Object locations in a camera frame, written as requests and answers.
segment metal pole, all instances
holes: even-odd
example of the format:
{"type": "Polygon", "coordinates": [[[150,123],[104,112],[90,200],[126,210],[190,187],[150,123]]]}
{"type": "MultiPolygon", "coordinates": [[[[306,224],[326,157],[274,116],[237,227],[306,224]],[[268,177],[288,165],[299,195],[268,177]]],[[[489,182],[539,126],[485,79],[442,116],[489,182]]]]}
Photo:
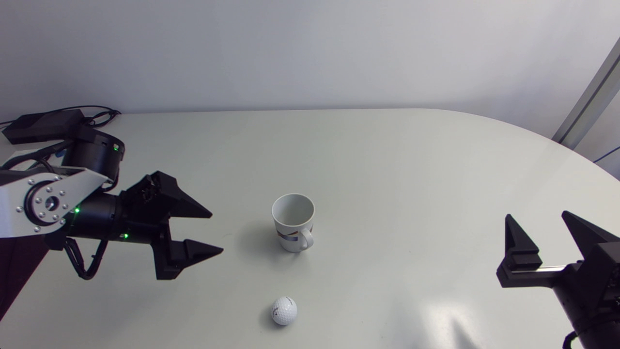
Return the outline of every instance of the metal pole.
{"type": "Polygon", "coordinates": [[[620,90],[620,39],[552,140],[575,149],[620,90]]]}

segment table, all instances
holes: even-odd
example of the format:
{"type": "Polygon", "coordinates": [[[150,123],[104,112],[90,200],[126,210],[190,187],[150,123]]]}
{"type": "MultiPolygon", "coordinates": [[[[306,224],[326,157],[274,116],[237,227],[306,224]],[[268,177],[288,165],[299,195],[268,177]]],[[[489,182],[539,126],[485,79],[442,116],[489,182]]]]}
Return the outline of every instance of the table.
{"type": "MultiPolygon", "coordinates": [[[[542,136],[432,109],[123,115],[119,192],[175,176],[213,217],[173,238],[223,254],[157,281],[147,245],[113,242],[79,279],[51,251],[0,322],[0,348],[559,348],[572,328],[550,289],[502,289],[511,213],[545,265],[580,258],[560,213],[620,234],[620,184],[542,136]],[[316,205],[315,244],[275,240],[272,202],[316,205]],[[279,327],[271,303],[299,316],[279,327]]],[[[3,148],[8,147],[2,140],[3,148]]],[[[96,242],[81,240],[84,256],[96,242]]]]}

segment white wall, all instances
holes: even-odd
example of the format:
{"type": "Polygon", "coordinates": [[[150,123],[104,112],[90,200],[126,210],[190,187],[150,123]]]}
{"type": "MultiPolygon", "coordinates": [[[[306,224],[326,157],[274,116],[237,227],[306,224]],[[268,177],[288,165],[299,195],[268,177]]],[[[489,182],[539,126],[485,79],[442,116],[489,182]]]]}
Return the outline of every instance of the white wall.
{"type": "Polygon", "coordinates": [[[618,18],[618,0],[3,0],[0,118],[437,107],[550,137],[618,18]]]}

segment cable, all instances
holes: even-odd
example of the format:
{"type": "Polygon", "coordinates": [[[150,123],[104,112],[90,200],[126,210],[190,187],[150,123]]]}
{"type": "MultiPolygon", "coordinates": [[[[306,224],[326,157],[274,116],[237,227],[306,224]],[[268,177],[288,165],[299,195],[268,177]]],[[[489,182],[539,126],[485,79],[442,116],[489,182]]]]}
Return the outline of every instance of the cable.
{"type": "MultiPolygon", "coordinates": [[[[81,109],[81,108],[100,108],[100,109],[105,109],[104,112],[100,112],[97,115],[95,115],[94,117],[86,118],[87,119],[87,121],[86,121],[87,123],[90,123],[94,119],[96,119],[98,117],[102,117],[102,116],[104,116],[106,114],[110,115],[110,117],[106,121],[104,121],[104,122],[101,122],[99,124],[91,124],[91,127],[93,127],[93,128],[103,127],[103,126],[107,125],[110,121],[112,121],[112,119],[114,119],[117,115],[122,114],[118,110],[115,110],[115,109],[112,109],[112,108],[106,107],[106,106],[99,106],[99,105],[96,105],[96,104],[85,104],[83,106],[65,107],[65,108],[60,108],[60,109],[54,109],[52,111],[42,112],[40,114],[49,114],[49,113],[54,113],[54,112],[68,111],[68,110],[71,110],[71,109],[81,109]]],[[[16,121],[16,120],[0,122],[0,125],[10,124],[10,123],[12,123],[13,121],[16,121]]]]}
{"type": "Polygon", "coordinates": [[[78,243],[72,239],[67,238],[64,241],[64,250],[69,257],[69,261],[73,265],[73,269],[75,269],[77,275],[84,279],[90,280],[97,274],[97,270],[99,270],[99,265],[101,264],[101,259],[104,257],[105,248],[108,246],[108,241],[101,240],[99,246],[97,247],[97,251],[94,255],[92,255],[92,263],[91,266],[88,267],[88,270],[84,269],[84,259],[82,258],[82,253],[79,250],[78,243]]]}
{"type": "Polygon", "coordinates": [[[566,338],[564,338],[564,343],[562,344],[562,349],[570,349],[570,343],[577,338],[577,333],[575,331],[570,332],[566,338]]]}
{"type": "Polygon", "coordinates": [[[609,153],[607,153],[607,154],[605,154],[605,155],[601,156],[600,158],[598,158],[598,159],[594,160],[594,161],[593,161],[593,163],[597,163],[597,162],[601,161],[602,159],[606,158],[606,157],[607,157],[607,155],[612,154],[613,152],[615,152],[615,151],[616,151],[616,150],[618,150],[618,149],[620,149],[620,147],[617,147],[617,148],[615,148],[614,150],[611,150],[609,153]]]}
{"type": "Polygon", "coordinates": [[[56,174],[56,171],[54,171],[54,167],[51,167],[50,163],[47,162],[47,160],[44,160],[44,159],[34,159],[34,160],[38,162],[39,164],[43,165],[43,167],[45,167],[47,172],[52,172],[56,174]]]}
{"type": "Polygon", "coordinates": [[[4,163],[4,165],[2,165],[2,167],[0,167],[0,169],[2,169],[2,170],[10,170],[13,166],[17,165],[18,163],[24,162],[26,160],[41,161],[47,155],[58,153],[62,149],[65,149],[65,148],[69,147],[71,144],[73,144],[73,140],[64,140],[64,141],[62,141],[60,143],[56,143],[54,145],[50,145],[49,147],[45,147],[45,148],[39,149],[36,152],[32,152],[32,153],[25,154],[25,155],[20,155],[20,156],[15,156],[14,158],[8,159],[4,163]]]}
{"type": "Polygon", "coordinates": [[[103,188],[103,187],[99,187],[99,189],[98,189],[98,190],[99,190],[99,191],[101,191],[102,193],[107,193],[107,192],[109,192],[110,190],[112,190],[112,189],[116,188],[116,185],[118,184],[118,174],[119,174],[119,173],[120,173],[120,170],[117,172],[117,176],[116,176],[116,178],[114,179],[114,182],[112,183],[112,185],[111,185],[111,186],[109,186],[109,187],[105,187],[105,188],[103,188]]]}

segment white mug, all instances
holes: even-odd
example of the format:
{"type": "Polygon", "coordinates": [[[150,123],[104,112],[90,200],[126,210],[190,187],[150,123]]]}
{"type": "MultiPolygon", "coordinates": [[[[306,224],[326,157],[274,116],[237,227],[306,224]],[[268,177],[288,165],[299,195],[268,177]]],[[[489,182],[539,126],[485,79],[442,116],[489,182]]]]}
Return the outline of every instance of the white mug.
{"type": "Polygon", "coordinates": [[[272,216],[278,241],[289,252],[301,252],[312,247],[314,203],[302,194],[280,196],[272,206],[272,216]]]}

